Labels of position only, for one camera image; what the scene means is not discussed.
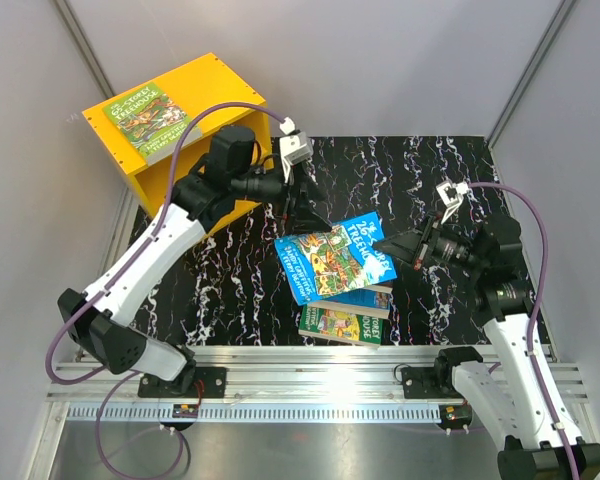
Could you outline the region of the light green 65-storey treehouse book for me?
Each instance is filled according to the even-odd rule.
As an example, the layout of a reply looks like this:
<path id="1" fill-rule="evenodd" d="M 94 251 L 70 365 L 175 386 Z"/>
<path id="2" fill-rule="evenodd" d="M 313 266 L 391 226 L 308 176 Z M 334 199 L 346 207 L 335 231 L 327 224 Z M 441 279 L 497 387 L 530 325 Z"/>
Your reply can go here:
<path id="1" fill-rule="evenodd" d="M 193 120 L 155 82 L 114 99 L 103 112 L 147 166 L 170 156 Z"/>

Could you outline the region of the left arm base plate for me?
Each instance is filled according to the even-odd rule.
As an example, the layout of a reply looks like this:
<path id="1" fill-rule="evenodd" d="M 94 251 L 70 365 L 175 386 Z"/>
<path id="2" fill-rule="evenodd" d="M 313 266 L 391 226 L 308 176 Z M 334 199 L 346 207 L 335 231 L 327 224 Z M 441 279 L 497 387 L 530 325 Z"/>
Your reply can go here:
<path id="1" fill-rule="evenodd" d="M 175 380 L 166 381 L 145 374 L 140 380 L 138 396 L 150 399 L 198 398 L 220 399 L 225 395 L 228 370 L 224 367 L 187 367 Z"/>

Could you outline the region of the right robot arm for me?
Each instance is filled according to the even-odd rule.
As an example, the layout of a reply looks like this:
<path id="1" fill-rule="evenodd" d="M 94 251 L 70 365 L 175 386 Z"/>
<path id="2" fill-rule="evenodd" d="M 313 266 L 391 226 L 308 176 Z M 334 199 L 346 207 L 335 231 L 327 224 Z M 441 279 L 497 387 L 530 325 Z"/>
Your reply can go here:
<path id="1" fill-rule="evenodd" d="M 600 444 L 584 439 L 566 408 L 542 351 L 526 283 L 516 272 L 521 228 L 494 215 L 474 238 L 454 234 L 432 214 L 410 232 L 413 264 L 459 266 L 470 275 L 470 306 L 491 342 L 506 379 L 501 389 L 473 347 L 440 351 L 433 385 L 445 397 L 460 394 L 498 450 L 503 479 L 594 479 Z"/>

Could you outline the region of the blue 26-storey treehouse book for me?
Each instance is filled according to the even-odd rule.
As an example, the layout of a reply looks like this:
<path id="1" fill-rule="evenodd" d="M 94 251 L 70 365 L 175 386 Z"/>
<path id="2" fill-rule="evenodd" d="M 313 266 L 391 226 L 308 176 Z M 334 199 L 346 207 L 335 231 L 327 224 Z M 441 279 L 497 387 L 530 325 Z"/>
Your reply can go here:
<path id="1" fill-rule="evenodd" d="M 328 232 L 290 235 L 275 241 L 291 294 L 300 306 L 393 281 L 393 260 L 373 248 L 385 238 L 374 211 L 342 220 Z"/>

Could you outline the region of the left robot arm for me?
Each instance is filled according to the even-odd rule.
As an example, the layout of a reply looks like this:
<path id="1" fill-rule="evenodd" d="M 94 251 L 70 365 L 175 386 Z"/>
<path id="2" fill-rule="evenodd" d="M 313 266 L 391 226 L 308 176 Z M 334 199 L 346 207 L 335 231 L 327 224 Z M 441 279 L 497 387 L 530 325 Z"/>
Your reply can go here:
<path id="1" fill-rule="evenodd" d="M 208 151 L 168 187 L 157 216 L 123 256 L 83 291 L 60 295 L 64 325 L 58 334 L 69 336 L 112 374 L 142 374 L 174 397 L 199 390 L 192 353 L 131 324 L 150 290 L 239 200 L 270 205 L 295 235 L 334 232 L 312 205 L 324 197 L 306 168 L 312 142 L 290 119 L 281 129 L 270 169 L 253 159 L 258 142 L 251 128 L 229 125 L 214 133 Z"/>

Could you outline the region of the blue paperback book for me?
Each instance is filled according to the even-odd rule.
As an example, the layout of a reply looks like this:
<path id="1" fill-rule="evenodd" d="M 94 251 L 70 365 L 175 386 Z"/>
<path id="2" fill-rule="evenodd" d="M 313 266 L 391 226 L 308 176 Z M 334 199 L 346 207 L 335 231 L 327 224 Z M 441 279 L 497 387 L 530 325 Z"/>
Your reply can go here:
<path id="1" fill-rule="evenodd" d="M 389 316 L 391 300 L 392 285 L 384 283 L 315 301 L 310 303 L 310 306 L 386 319 Z"/>

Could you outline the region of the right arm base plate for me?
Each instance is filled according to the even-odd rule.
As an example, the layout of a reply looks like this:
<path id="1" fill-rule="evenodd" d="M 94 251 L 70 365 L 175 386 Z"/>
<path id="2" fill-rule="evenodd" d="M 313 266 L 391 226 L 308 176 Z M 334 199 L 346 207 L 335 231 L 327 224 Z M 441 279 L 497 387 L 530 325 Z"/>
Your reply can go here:
<path id="1" fill-rule="evenodd" d="M 408 400 L 460 400 L 453 388 L 442 386 L 433 367 L 404 366 L 399 369 L 403 396 Z"/>

